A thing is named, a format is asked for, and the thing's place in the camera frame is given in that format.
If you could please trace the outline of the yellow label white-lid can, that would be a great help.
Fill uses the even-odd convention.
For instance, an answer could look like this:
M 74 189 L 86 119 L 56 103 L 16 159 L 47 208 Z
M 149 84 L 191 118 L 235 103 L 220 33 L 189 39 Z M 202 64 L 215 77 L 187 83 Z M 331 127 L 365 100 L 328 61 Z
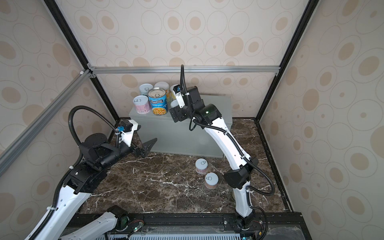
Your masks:
M 172 85 L 170 87 L 170 95 L 171 95 L 171 99 L 172 101 L 176 100 L 176 94 L 180 91 L 180 85 Z

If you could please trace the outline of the pink label white-lid can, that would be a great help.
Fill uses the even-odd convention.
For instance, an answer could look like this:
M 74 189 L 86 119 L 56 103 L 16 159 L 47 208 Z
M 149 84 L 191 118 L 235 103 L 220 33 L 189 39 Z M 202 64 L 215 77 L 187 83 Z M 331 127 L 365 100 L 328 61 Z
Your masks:
M 149 98 L 145 95 L 135 97 L 133 103 L 138 114 L 144 115 L 151 111 Z

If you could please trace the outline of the green orange label can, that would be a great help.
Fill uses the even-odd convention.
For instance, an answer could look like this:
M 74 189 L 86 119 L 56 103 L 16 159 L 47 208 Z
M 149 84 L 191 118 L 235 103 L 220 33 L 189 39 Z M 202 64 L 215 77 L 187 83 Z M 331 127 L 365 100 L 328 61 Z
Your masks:
M 171 100 L 170 97 L 170 86 L 167 82 L 157 82 L 154 86 L 155 88 L 160 88 L 166 91 L 166 97 L 167 97 L 167 102 Z

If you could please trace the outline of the teal label white-lid can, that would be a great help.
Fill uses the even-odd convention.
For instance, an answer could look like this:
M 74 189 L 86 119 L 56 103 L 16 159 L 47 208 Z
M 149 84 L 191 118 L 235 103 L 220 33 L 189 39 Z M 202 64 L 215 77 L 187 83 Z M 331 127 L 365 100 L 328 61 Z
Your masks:
M 153 88 L 154 86 L 152 84 L 142 84 L 139 87 L 140 94 L 143 96 L 148 96 L 148 92 Z

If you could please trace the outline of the blue label white-lid can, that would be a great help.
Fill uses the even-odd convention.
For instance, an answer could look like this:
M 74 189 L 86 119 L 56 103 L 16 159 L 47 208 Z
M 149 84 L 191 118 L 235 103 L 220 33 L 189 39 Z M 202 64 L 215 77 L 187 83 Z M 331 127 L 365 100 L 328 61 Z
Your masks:
M 171 109 L 172 109 L 172 108 L 178 107 L 178 106 L 179 106 L 179 103 L 178 103 L 177 100 L 173 100 L 173 101 L 171 102 L 170 106 L 171 106 Z

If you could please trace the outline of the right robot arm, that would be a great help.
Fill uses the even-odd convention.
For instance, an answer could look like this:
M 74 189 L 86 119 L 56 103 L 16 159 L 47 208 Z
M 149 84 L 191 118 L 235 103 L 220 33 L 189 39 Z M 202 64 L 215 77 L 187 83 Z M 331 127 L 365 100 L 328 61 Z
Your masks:
M 248 188 L 255 162 L 252 162 L 250 155 L 240 147 L 218 108 L 213 104 L 204 104 L 197 87 L 182 89 L 182 86 L 176 85 L 173 87 L 173 93 L 178 102 L 178 106 L 171 109 L 174 122 L 189 118 L 190 127 L 199 126 L 205 130 L 227 158 L 231 169 L 224 174 L 224 179 L 234 192 L 238 226 L 244 230 L 249 228 L 254 218 L 254 210 L 250 207 Z

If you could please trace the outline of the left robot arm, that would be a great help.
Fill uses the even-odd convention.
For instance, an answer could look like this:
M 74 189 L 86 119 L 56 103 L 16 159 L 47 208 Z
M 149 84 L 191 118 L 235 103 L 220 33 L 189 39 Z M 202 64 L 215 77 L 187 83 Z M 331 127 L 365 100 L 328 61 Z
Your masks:
M 70 167 L 59 182 L 53 203 L 38 225 L 27 236 L 28 240 L 57 240 L 82 204 L 91 196 L 99 184 L 107 177 L 108 170 L 119 160 L 129 154 L 147 157 L 157 142 L 151 139 L 136 146 L 133 142 L 134 132 L 140 129 L 138 124 L 128 124 L 129 131 L 118 127 L 119 147 L 108 143 L 106 135 L 92 134 L 80 143 L 81 163 Z

